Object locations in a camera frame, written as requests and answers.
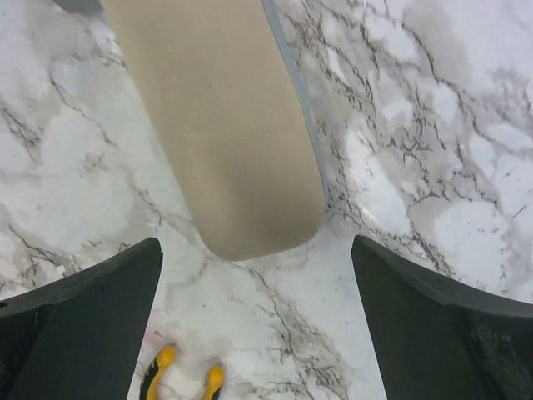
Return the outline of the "beige umbrella case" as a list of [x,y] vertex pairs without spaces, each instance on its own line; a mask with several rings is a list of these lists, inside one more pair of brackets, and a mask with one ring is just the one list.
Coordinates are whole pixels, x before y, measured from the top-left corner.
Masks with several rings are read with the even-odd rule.
[[325,216],[316,130],[271,1],[106,1],[104,12],[207,248],[301,246]]

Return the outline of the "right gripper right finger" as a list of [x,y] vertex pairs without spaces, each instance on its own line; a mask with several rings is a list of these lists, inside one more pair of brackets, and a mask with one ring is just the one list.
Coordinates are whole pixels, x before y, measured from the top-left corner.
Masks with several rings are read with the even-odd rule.
[[390,399],[530,399],[532,306],[431,271],[368,237],[351,259]]

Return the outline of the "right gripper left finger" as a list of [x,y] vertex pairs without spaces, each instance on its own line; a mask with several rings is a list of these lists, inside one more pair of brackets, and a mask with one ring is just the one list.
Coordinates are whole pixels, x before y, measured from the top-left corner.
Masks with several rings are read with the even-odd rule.
[[3,399],[127,397],[162,270],[149,237],[1,302]]

